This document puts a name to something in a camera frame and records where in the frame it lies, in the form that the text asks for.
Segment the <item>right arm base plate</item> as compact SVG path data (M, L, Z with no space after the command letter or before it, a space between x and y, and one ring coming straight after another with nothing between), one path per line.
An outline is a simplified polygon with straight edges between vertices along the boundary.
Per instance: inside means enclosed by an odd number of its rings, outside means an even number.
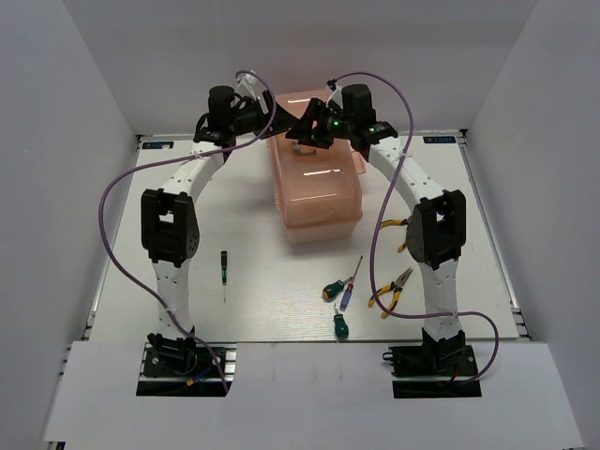
M473 347L444 358L441 362L426 353L426 346L389 347L382 360L391 366L395 399L480 398L479 373Z

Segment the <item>pink plastic toolbox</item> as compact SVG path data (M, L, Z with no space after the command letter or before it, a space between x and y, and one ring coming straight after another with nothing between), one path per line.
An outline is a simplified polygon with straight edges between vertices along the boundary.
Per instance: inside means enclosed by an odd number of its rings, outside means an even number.
M305 146L283 133L267 140L275 204L288 240L307 244L350 237L362 219L362 189L346 141L328 149Z

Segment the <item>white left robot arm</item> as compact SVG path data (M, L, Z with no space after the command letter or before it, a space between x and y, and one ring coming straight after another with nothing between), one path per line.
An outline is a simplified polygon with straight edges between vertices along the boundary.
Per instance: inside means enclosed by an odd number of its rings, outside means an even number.
M241 89L220 85L209 90L208 112L197 122L191 159L161 187L142 194L142 247L157 281L158 331L170 337L195 332L188 304L189 266L201 243L195 202L223 167L236 138L252 133L262 139L275 122L277 107L269 90L257 96L250 87L244 95Z

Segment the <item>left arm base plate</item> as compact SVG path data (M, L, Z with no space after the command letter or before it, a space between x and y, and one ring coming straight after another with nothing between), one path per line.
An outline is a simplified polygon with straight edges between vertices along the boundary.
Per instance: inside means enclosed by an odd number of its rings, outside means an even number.
M142 353L136 395L160 398L224 398L233 383L236 347L207 350L192 338L150 334Z

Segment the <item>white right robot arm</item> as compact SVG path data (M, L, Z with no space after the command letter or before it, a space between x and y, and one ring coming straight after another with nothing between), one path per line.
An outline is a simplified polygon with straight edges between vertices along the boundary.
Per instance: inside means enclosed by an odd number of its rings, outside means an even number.
M443 374L453 367L454 346L465 345L458 316L456 273L466 243L466 198L430 178L407 153L410 143L376 117L369 88L352 84L341 89L341 101L312 99L286 137L300 144L327 149L335 139L346 140L380 171L409 207L406 244L423 282L425 366Z

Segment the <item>yellow long nose pliers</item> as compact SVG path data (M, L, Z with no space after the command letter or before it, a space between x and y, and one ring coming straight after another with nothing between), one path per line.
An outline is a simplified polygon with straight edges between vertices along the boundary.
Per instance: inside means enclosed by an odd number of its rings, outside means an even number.
M407 268L404 272L402 272L395 280L391 281L389 284L383 286L377 291L377 295L381 297L387 293L392 294L392 301L386 307L388 311L393 312L398 305L399 298L404 289L404 285L407 280L410 278L413 273L413 269L411 267Z

